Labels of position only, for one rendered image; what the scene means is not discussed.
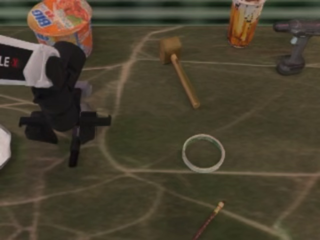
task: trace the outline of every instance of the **instant noodle cup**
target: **instant noodle cup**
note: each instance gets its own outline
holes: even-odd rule
[[[236,48],[252,41],[266,0],[232,0],[227,38]]]
[[[91,17],[86,0],[43,0],[28,13],[27,23],[40,44],[67,41],[88,57],[93,48]]]

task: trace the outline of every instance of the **green corrugated wall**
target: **green corrugated wall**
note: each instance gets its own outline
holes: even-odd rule
[[[0,25],[26,25],[39,0],[0,0]],[[95,25],[227,24],[232,0],[89,0]],[[260,24],[320,18],[320,0],[267,0]]]

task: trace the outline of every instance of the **roll of tape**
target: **roll of tape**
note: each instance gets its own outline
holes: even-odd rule
[[[198,167],[198,166],[193,165],[188,160],[187,155],[186,155],[187,147],[190,144],[192,144],[196,141],[199,141],[199,140],[209,141],[210,143],[213,143],[220,150],[221,157],[220,157],[220,160],[217,164],[215,164],[211,167]],[[191,136],[184,142],[183,147],[182,147],[182,159],[183,159],[185,165],[187,165],[188,168],[191,169],[192,171],[197,172],[197,173],[201,173],[201,174],[208,174],[208,173],[212,173],[212,172],[218,170],[220,168],[220,166],[224,163],[225,157],[226,157],[226,151],[225,151],[224,146],[221,144],[221,142],[218,139],[216,139],[215,137],[208,135],[208,134],[197,134],[197,135]]]

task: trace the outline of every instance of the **wooden handle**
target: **wooden handle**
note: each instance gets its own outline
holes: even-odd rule
[[[182,66],[179,63],[179,60],[177,58],[177,55],[172,54],[171,55],[171,62],[174,66],[174,69],[176,71],[176,73],[179,76],[179,79],[182,83],[182,86],[193,106],[194,109],[197,109],[200,107],[200,102],[199,99],[197,97],[196,91],[194,89],[194,87],[192,86],[188,76],[186,75],[185,71],[183,70]]]

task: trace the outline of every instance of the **white round object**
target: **white round object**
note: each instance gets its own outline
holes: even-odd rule
[[[0,125],[0,169],[11,157],[11,133]]]
[[[193,165],[188,160],[187,155],[186,155],[187,146],[189,146],[193,142],[196,142],[199,140],[209,141],[210,143],[213,143],[221,151],[221,158],[217,164],[215,164],[211,167],[198,167],[198,166]],[[192,171],[197,172],[197,173],[201,173],[201,174],[208,174],[208,173],[212,173],[212,172],[218,170],[220,168],[220,166],[223,164],[225,157],[226,157],[226,151],[225,151],[224,146],[221,144],[221,142],[218,139],[216,139],[215,137],[210,136],[208,134],[198,134],[198,135],[191,136],[185,141],[185,143],[183,144],[183,147],[182,147],[182,159],[183,159],[185,165],[187,165],[188,168],[190,168]]]

